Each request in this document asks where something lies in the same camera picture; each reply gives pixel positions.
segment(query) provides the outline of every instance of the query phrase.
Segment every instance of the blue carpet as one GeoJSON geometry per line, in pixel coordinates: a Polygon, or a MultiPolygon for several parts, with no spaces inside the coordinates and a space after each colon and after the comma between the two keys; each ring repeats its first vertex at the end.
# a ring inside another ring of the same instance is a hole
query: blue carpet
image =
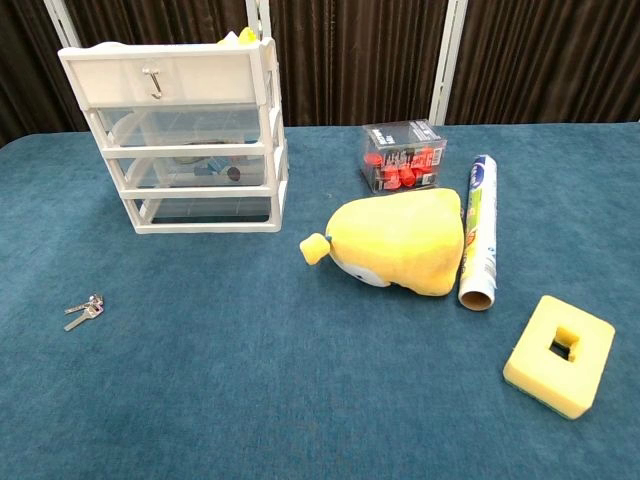
{"type": "Polygon", "coordinates": [[[0,478],[637,478],[640,124],[440,132],[463,201],[474,155],[499,165],[485,313],[304,263],[368,195],[357,128],[287,129],[278,234],[139,236],[89,134],[1,149],[0,478]],[[543,294],[617,329],[575,422],[502,378],[543,294]]]}

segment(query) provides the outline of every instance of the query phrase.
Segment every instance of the metal hook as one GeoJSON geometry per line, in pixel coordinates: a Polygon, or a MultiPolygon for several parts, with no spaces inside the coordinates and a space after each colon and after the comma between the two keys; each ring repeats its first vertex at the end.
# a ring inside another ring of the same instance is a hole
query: metal hook
{"type": "Polygon", "coordinates": [[[158,90],[158,93],[152,93],[151,96],[156,100],[160,100],[162,98],[162,90],[160,89],[160,84],[158,83],[158,79],[156,78],[156,75],[158,74],[158,70],[143,68],[142,73],[144,73],[145,75],[149,75],[151,77],[151,80],[153,80],[153,83],[156,86],[156,90],[158,90]]]}

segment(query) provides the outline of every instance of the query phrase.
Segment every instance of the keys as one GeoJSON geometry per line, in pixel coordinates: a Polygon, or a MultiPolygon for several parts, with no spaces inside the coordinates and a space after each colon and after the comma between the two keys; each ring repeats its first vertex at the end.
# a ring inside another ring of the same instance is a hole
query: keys
{"type": "Polygon", "coordinates": [[[104,300],[102,298],[102,295],[100,295],[98,293],[94,293],[93,295],[91,295],[89,297],[89,301],[88,302],[81,303],[80,305],[76,305],[75,307],[67,308],[64,311],[64,314],[65,315],[69,315],[70,313],[79,312],[80,310],[84,310],[86,308],[89,308],[91,305],[93,305],[93,306],[102,306],[102,305],[104,305],[104,300]]]}
{"type": "Polygon", "coordinates": [[[85,320],[96,318],[103,311],[104,311],[104,308],[102,308],[102,305],[89,305],[87,308],[84,309],[84,312],[82,312],[82,315],[80,315],[73,322],[69,323],[66,327],[64,327],[64,331],[68,332],[69,330],[73,330],[85,320]]]}

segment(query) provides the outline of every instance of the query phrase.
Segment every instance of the black curtain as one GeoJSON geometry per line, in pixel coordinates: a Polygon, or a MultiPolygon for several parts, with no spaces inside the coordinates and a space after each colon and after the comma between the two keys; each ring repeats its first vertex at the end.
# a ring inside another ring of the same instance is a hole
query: black curtain
{"type": "Polygon", "coordinates": [[[66,0],[84,47],[214,43],[247,25],[244,0],[66,0]]]}
{"type": "MultiPolygon", "coordinates": [[[[287,125],[426,117],[446,0],[271,0],[287,125]]],[[[216,42],[242,0],[67,0],[84,46],[216,42]]]]}
{"type": "Polygon", "coordinates": [[[640,0],[469,0],[446,123],[640,118],[640,0]]]}
{"type": "Polygon", "coordinates": [[[446,0],[271,0],[285,122],[427,117],[446,8],[446,0]]]}
{"type": "Polygon", "coordinates": [[[0,1],[0,146],[38,132],[86,130],[41,0],[0,1]]]}

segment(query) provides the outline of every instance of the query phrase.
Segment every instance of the stuffed animal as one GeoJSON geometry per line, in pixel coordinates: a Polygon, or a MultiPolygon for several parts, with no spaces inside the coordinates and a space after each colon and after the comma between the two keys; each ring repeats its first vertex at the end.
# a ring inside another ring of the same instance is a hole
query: stuffed animal
{"type": "Polygon", "coordinates": [[[340,207],[322,236],[300,243],[309,265],[331,255],[345,272],[376,287],[446,295],[462,257],[460,197],[435,188],[355,200],[340,207]]]}

